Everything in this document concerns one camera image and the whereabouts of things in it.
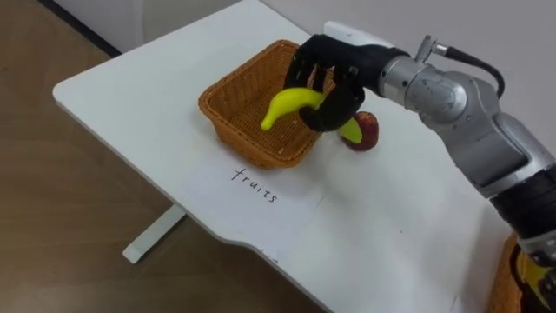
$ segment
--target woven basket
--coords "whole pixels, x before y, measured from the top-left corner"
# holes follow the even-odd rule
[[[515,246],[515,236],[510,237],[504,245],[502,256],[494,278],[493,290],[488,306],[489,313],[520,313],[521,291],[510,274],[510,255]],[[523,258],[518,259],[518,271],[525,275]]]
[[[218,137],[262,169],[294,167],[320,135],[305,126],[297,113],[279,118],[269,131],[261,130],[270,100],[281,91],[298,47],[284,40],[271,44],[199,98],[199,107],[212,121]],[[333,87],[329,71],[325,94]]]

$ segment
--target table leg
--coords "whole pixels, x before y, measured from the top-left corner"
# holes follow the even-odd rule
[[[147,251],[184,217],[185,211],[174,204],[123,251],[123,256],[131,263],[137,263]]]

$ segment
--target white table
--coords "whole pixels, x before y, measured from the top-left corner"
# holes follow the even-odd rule
[[[260,250],[184,188],[208,155],[228,153],[197,98],[273,41],[307,38],[244,0],[56,86],[60,106],[175,203],[128,247],[130,261],[186,213],[222,240]],[[290,170],[325,194],[272,264],[335,312],[480,310],[506,227],[415,114],[371,94],[363,109],[381,124],[374,150],[355,153],[327,134]]]

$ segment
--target basket rim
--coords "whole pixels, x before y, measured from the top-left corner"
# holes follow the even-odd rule
[[[228,81],[230,81],[232,79],[235,79],[236,77],[240,76],[246,70],[249,69],[249,65],[251,65],[252,63],[258,62],[259,60],[264,58],[267,54],[269,54],[271,51],[273,51],[274,49],[276,49],[277,47],[282,46],[282,45],[287,45],[287,46],[291,46],[291,47],[295,47],[295,48],[299,47],[299,44],[293,43],[289,40],[282,39],[282,40],[275,41],[274,43],[270,44],[267,48],[265,48],[264,50],[259,52],[257,55],[250,58],[248,61],[246,61],[246,63],[242,64],[239,68],[233,70],[232,72],[227,74],[225,77],[221,78],[216,83],[212,84],[205,91],[203,91],[203,93],[199,97],[199,107],[200,107],[201,111],[213,123],[220,123],[220,124],[223,124],[225,127],[228,127],[229,129],[231,129],[233,131],[234,136],[241,137],[242,139],[246,140],[249,144],[255,146],[255,148],[257,148],[260,152],[264,153],[265,156],[267,156],[267,157],[271,158],[272,160],[280,163],[280,164],[277,164],[277,165],[287,165],[288,163],[291,163],[292,161],[296,161],[300,157],[303,157],[305,155],[305,151],[307,149],[311,149],[313,147],[314,143],[319,138],[321,133],[315,132],[314,136],[312,138],[310,138],[309,140],[307,140],[293,154],[291,154],[287,157],[279,157],[275,153],[272,153],[272,152],[268,151],[267,149],[263,148],[256,141],[252,140],[247,134],[245,134],[243,131],[236,128],[232,123],[230,123],[228,120],[226,120],[224,117],[222,117],[222,115],[220,115],[218,112],[213,110],[210,107],[209,102],[212,99],[212,96],[214,95],[215,88],[217,86],[223,85],[223,84],[227,83]]]

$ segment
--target red apple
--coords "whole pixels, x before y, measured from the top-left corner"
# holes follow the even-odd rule
[[[353,143],[345,137],[342,137],[341,140],[352,150],[371,150],[379,142],[379,122],[376,120],[376,116],[373,113],[362,111],[357,112],[354,118],[361,127],[363,139],[360,143]]]

